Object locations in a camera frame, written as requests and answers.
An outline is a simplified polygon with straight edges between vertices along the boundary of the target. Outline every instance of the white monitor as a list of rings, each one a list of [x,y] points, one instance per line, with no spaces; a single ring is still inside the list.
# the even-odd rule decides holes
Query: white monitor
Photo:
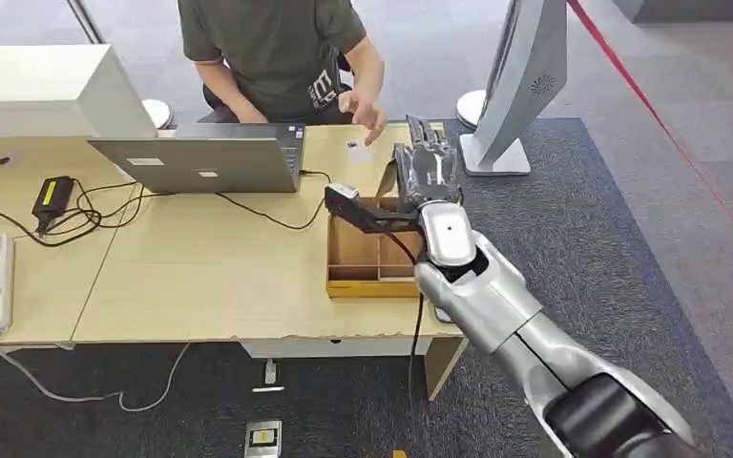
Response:
[[[566,0],[510,0],[486,91],[460,99],[469,175],[526,175],[519,136],[566,85]]]
[[[0,136],[152,137],[109,45],[0,46]]]

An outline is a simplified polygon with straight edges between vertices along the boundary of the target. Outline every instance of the vent grille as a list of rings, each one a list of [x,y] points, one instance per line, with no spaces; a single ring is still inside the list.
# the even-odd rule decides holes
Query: vent grille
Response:
[[[555,78],[550,74],[542,74],[530,85],[530,92],[543,95],[555,90]]]

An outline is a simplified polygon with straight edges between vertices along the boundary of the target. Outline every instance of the power cord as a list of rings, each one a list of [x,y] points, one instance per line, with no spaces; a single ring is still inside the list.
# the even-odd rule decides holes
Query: power cord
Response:
[[[411,250],[408,249],[405,243],[401,242],[391,232],[384,233],[385,236],[389,237],[392,241],[403,250],[408,260],[411,261],[411,265],[417,263],[417,258],[411,254]],[[414,324],[414,337],[411,339],[411,351],[408,354],[408,409],[414,410],[414,392],[412,389],[412,383],[414,382],[414,356],[417,354],[417,342],[420,340],[420,326],[423,324],[423,293],[420,293],[420,301],[417,304],[417,321]]]
[[[94,204],[91,201],[91,198],[89,197],[89,194],[97,192],[97,191],[103,191],[106,189],[116,189],[116,188],[122,188],[125,186],[133,186],[136,183],[128,182],[128,183],[121,183],[121,184],[112,184],[108,186],[100,186],[97,188],[86,190],[83,186],[83,184],[78,179],[74,179],[74,182],[77,184],[77,186],[80,189],[80,195],[77,197],[77,200],[75,202],[75,207],[70,208],[64,212],[64,214],[68,214],[63,219],[56,221],[52,226],[49,228],[49,232],[47,232],[46,236],[63,236],[67,234],[71,234],[74,232],[77,232],[81,229],[84,229],[82,232],[77,232],[75,235],[68,237],[67,239],[58,240],[58,241],[46,241],[44,240],[39,234],[36,235],[34,231],[31,231],[29,228],[21,224],[19,221],[17,221],[15,218],[11,217],[10,215],[7,215],[6,213],[3,213],[0,210],[0,218],[5,219],[15,227],[21,230],[25,235],[22,237],[28,237],[32,239],[35,243],[38,243],[41,246],[45,246],[47,248],[55,248],[58,246],[63,246],[65,244],[71,243],[77,239],[81,239],[89,234],[91,234],[93,231],[99,228],[103,229],[116,229],[120,227],[127,226],[130,224],[139,214],[140,208],[141,208],[141,201],[145,198],[154,198],[159,196],[172,196],[174,193],[157,193],[157,194],[144,194],[144,188],[142,187],[139,191],[138,196],[135,198],[128,199],[124,204],[120,205],[117,209],[115,209],[113,212],[109,214],[102,214],[99,211],[95,210]],[[129,219],[126,219],[118,224],[109,224],[103,222],[105,219],[109,219],[112,217],[115,217],[116,215],[121,214],[125,209],[128,208],[128,206],[132,205],[134,202],[138,202],[136,205],[136,208],[134,209],[134,213],[131,215]],[[53,230],[56,228],[59,228],[63,224],[69,222],[70,220],[77,218],[77,217],[86,217],[86,220],[81,223],[78,226],[75,226],[74,228],[67,229],[64,231],[57,231],[54,232]]]
[[[330,175],[328,175],[325,172],[316,172],[316,171],[312,171],[312,170],[300,170],[299,171],[299,175],[300,176],[312,176],[312,175],[323,176],[323,177],[326,177],[327,178],[327,183],[332,183],[333,182],[333,178],[331,178]],[[254,215],[257,215],[258,217],[263,217],[265,219],[268,219],[269,221],[274,222],[276,224],[279,224],[280,226],[284,227],[285,229],[290,229],[292,231],[302,231],[303,229],[306,229],[307,227],[309,227],[310,224],[313,224],[313,221],[316,220],[316,217],[319,215],[319,212],[322,210],[322,205],[325,204],[325,198],[322,197],[322,199],[319,201],[319,205],[316,206],[316,211],[314,211],[313,212],[313,216],[310,217],[310,220],[308,222],[306,222],[305,224],[301,225],[301,226],[295,226],[293,224],[288,224],[286,222],[282,222],[282,221],[280,221],[278,219],[275,219],[274,217],[272,217],[272,216],[270,216],[270,215],[268,215],[266,213],[257,211],[257,210],[255,210],[255,209],[253,209],[253,208],[251,208],[251,207],[249,207],[247,205],[244,205],[242,203],[239,203],[236,200],[234,200],[233,198],[230,198],[229,196],[227,196],[225,194],[216,193],[216,196],[218,196],[219,198],[223,198],[223,199],[229,201],[230,203],[232,203],[232,204],[240,207],[241,209],[243,209],[243,210],[245,210],[247,212],[250,212],[250,213],[252,213]]]
[[[33,385],[35,385],[38,390],[44,394],[44,396],[54,399],[56,401],[61,401],[64,403],[89,403],[94,401],[105,401],[106,399],[113,398],[114,396],[119,397],[119,408],[126,412],[143,412],[145,410],[150,410],[151,408],[158,406],[161,404],[162,401],[164,401],[164,398],[167,397],[167,394],[170,392],[170,386],[173,384],[173,376],[176,373],[176,368],[178,368],[178,363],[180,363],[181,358],[183,358],[184,353],[187,351],[187,348],[189,348],[190,343],[187,343],[182,349],[181,352],[178,353],[178,356],[176,357],[176,360],[173,362],[173,366],[170,368],[170,375],[167,377],[167,386],[164,388],[164,392],[161,393],[161,396],[158,397],[155,401],[153,401],[151,404],[144,406],[144,407],[127,407],[125,406],[124,399],[125,399],[125,392],[124,391],[118,391],[116,393],[106,394],[104,396],[87,396],[83,398],[70,398],[68,396],[61,396],[59,394],[52,393],[49,391],[45,386],[43,386],[29,369],[24,367],[22,364],[18,363],[12,356],[7,354],[6,351],[4,351],[4,348],[1,347],[0,344],[0,356],[4,358],[5,361],[12,364],[18,370],[24,373],[24,375],[27,376],[28,379],[30,379],[30,382],[32,382]]]

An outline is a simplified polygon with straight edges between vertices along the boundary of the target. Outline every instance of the man's arm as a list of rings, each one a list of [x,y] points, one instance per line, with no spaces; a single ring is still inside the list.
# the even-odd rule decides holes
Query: man's arm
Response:
[[[268,122],[251,102],[241,94],[232,72],[223,65],[223,55],[204,24],[205,16],[195,0],[178,0],[178,16],[184,55],[195,63],[200,79],[240,122]]]
[[[234,112],[240,122],[268,122],[260,110],[240,92],[234,75],[223,65],[222,58],[194,63],[203,84]]]
[[[351,92],[339,96],[339,108],[343,112],[353,112],[352,122],[369,129],[364,140],[368,146],[387,126],[387,113],[376,103],[384,85],[384,59],[369,37],[361,40],[345,57],[355,73],[355,84]]]

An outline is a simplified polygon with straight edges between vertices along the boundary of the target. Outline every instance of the white pole base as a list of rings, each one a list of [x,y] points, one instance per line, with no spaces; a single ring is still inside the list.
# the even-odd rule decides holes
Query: white pole base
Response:
[[[516,139],[510,148],[490,166],[480,165],[482,157],[487,153],[473,134],[459,136],[459,143],[462,146],[462,157],[465,159],[465,171],[472,176],[504,176],[504,175],[528,175],[532,170],[527,154],[524,152],[524,145],[520,139]]]
[[[485,108],[485,90],[471,91],[456,102],[456,116],[466,126],[475,129]]]
[[[170,107],[161,100],[147,98],[142,100],[141,104],[144,105],[144,109],[147,110],[147,115],[150,117],[150,120],[153,121],[153,125],[156,126],[157,129],[165,129],[171,122],[173,122],[172,110],[170,110]]]

